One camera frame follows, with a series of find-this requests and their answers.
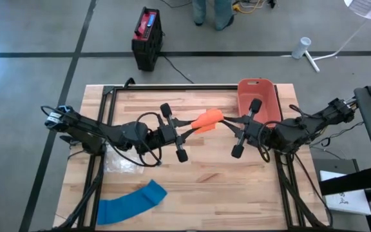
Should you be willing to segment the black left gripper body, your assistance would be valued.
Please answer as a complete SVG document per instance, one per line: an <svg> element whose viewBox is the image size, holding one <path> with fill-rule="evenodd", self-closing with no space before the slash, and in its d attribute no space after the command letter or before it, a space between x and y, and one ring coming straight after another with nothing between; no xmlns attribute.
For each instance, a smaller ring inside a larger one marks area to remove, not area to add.
<svg viewBox="0 0 371 232"><path fill-rule="evenodd" d="M170 106L168 105L168 103L163 103L160 106L160 110L162 112L163 117L167 120L167 123L168 123L169 127L171 128L171 132L174 136L174 143L175 143L175 146L176 146L176 155L177 155L178 160L180 162L188 161L188 156L187 156L186 150L183 149L183 147L182 147L183 140L182 140L181 136L179 136L179 134L177 133L177 131L175 129L175 123L174 123L173 118L172 118L172 111L171 111Z"/></svg>

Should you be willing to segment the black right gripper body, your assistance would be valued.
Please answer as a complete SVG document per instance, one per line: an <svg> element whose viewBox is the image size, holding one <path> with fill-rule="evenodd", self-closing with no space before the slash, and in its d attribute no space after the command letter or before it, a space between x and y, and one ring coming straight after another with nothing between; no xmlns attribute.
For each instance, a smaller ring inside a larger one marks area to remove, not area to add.
<svg viewBox="0 0 371 232"><path fill-rule="evenodd" d="M239 136L238 142L236 145L233 146L233 150L231 152L231 155L234 158L239 159L242 156L244 146L243 143L246 140L246 133L248 130L248 127L250 125L250 122L253 120L254 116L259 112L262 105L262 101L259 99L253 99L251 102L251 105L249 107L249 113L244 118L245 121L243 123L244 127L242 130L242 134Z"/></svg>

